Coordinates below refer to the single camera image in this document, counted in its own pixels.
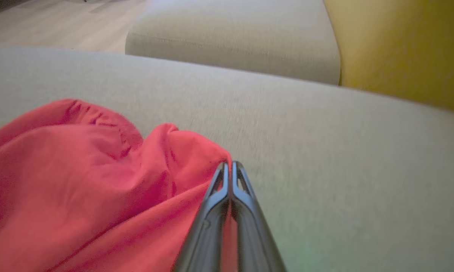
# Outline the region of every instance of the gray cushion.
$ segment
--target gray cushion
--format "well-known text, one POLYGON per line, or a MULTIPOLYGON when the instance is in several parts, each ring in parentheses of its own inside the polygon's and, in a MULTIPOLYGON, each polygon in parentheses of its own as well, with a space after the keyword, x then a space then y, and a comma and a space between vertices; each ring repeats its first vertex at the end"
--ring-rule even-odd
POLYGON ((0 126, 77 97, 243 162, 289 271, 454 272, 454 113, 122 55, 0 49, 0 126))
POLYGON ((323 0, 157 0, 125 52, 338 84, 323 0))

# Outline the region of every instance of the gray upholstered surface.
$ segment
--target gray upholstered surface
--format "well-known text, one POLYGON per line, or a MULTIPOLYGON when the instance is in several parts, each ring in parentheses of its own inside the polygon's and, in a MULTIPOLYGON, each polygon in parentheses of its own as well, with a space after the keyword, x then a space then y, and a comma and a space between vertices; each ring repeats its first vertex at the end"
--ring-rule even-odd
POLYGON ((341 72, 323 0, 155 0, 125 52, 335 85, 341 72))
POLYGON ((292 272, 454 272, 452 113, 166 60, 0 50, 0 126, 65 97, 227 148, 292 272))

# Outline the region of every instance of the red cloth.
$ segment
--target red cloth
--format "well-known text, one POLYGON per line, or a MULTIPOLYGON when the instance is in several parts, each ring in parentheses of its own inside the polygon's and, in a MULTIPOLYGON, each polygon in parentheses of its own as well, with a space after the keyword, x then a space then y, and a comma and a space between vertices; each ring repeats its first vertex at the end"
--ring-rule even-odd
POLYGON ((0 271, 170 271, 229 153, 60 100, 0 129, 0 271))

